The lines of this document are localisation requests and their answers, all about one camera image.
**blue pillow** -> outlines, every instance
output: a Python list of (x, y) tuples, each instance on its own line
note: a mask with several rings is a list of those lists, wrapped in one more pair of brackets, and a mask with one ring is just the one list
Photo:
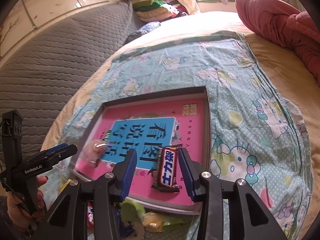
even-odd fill
[(150, 22), (147, 23), (146, 25), (142, 26), (140, 29), (138, 29), (137, 31), (129, 34), (129, 36), (127, 37), (127, 39), (124, 42), (124, 45), (141, 37), (142, 35), (149, 33), (153, 30), (155, 30), (156, 28), (158, 28), (160, 26), (160, 22)]

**beige bed sheet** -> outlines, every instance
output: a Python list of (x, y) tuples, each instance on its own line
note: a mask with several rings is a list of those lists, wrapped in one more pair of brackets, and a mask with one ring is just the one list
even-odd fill
[(161, 27), (123, 46), (65, 105), (51, 126), (42, 145), (42, 150), (53, 147), (59, 142), (63, 125), (71, 118), (74, 109), (89, 99), (95, 85), (110, 68), (111, 60), (114, 57), (128, 49), (151, 46), (185, 37), (207, 35), (220, 30), (245, 34), (250, 48), (272, 83), (283, 97), (297, 105), (304, 116), (311, 142), (314, 185), (311, 205), (300, 233), (301, 238), (320, 210), (320, 190), (317, 185), (320, 182), (320, 138), (318, 138), (320, 132), (320, 87), (294, 52), (283, 49), (252, 33), (243, 25), (236, 13), (207, 12), (176, 18), (163, 22)]

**pillow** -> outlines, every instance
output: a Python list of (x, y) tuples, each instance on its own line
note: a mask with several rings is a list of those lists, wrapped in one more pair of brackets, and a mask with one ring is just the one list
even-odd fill
[(129, 43), (129, 42), (141, 37), (142, 35), (155, 30), (156, 28), (160, 27), (160, 25), (161, 25), (160, 22), (147, 23), (146, 25), (144, 25), (143, 27), (141, 27), (137, 31), (129, 34), (129, 36), (126, 39), (126, 41), (124, 42), (124, 44), (127, 44), (127, 43)]
[[(319, 34), (305, 18), (306, 13), (300, 15), (299, 10), (281, 0), (236, 0), (236, 10), (248, 29), (295, 51), (320, 86), (320, 43), (316, 41)], [(289, 25), (297, 30), (288, 26), (290, 17), (295, 23)]]
[(307, 11), (290, 15), (287, 26), (320, 43), (320, 32)]

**wrapped candy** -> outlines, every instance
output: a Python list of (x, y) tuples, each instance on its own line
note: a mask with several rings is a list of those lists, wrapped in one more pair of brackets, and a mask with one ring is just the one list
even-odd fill
[(108, 146), (110, 145), (106, 144), (103, 140), (92, 140), (83, 149), (84, 159), (88, 161), (89, 165), (96, 168)]
[(162, 192), (180, 192), (176, 182), (177, 156), (182, 145), (159, 147), (152, 187)]

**pink pillow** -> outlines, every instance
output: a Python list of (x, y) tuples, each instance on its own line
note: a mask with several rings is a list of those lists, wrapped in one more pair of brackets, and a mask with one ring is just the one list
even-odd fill
[(320, 43), (320, 32), (307, 11), (290, 15), (286, 25)]

